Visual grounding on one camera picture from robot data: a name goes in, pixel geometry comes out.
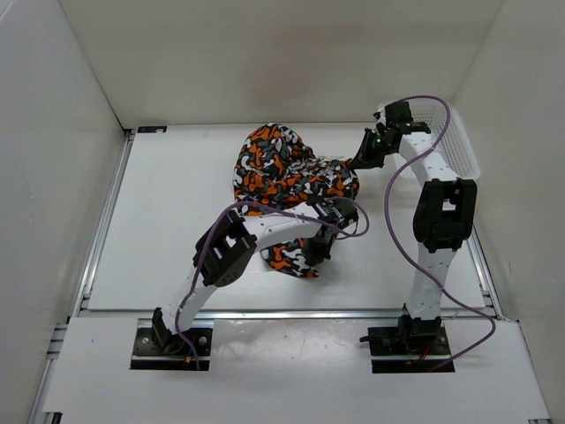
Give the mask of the camouflage patterned shorts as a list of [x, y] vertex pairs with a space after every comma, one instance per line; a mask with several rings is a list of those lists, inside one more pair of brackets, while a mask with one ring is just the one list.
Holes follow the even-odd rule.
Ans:
[[[314, 196], [354, 200], [360, 183], [349, 162], [320, 158], [288, 126], [265, 124], [246, 137], [237, 155], [232, 177], [234, 199], [281, 210]], [[319, 275], [315, 267], [305, 264], [302, 238], [270, 246], [260, 255], [277, 272], [298, 278]]]

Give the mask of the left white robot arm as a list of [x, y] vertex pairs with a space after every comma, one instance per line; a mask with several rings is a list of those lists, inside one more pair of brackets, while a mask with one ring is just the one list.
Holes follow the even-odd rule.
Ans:
[[257, 252], [284, 268], [307, 271], [330, 258], [336, 236], [358, 221], [350, 199], [316, 198], [294, 208], [265, 207], [265, 215], [241, 216], [238, 202], [221, 213], [195, 245], [192, 266], [152, 317], [152, 341], [166, 356], [196, 350], [187, 336], [193, 320], [220, 287], [237, 281]]

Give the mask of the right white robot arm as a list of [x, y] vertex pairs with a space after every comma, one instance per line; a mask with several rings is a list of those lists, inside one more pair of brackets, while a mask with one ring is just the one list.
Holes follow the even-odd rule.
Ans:
[[460, 177], [439, 151], [445, 130], [434, 133], [417, 121], [410, 101], [392, 102], [375, 115], [376, 124], [365, 129], [351, 168], [381, 168], [388, 155], [400, 155], [416, 176], [421, 193], [412, 219], [418, 258], [411, 293], [398, 323], [369, 329], [363, 339], [381, 354], [439, 353], [446, 344], [441, 326], [441, 299], [448, 268], [471, 235], [477, 184]]

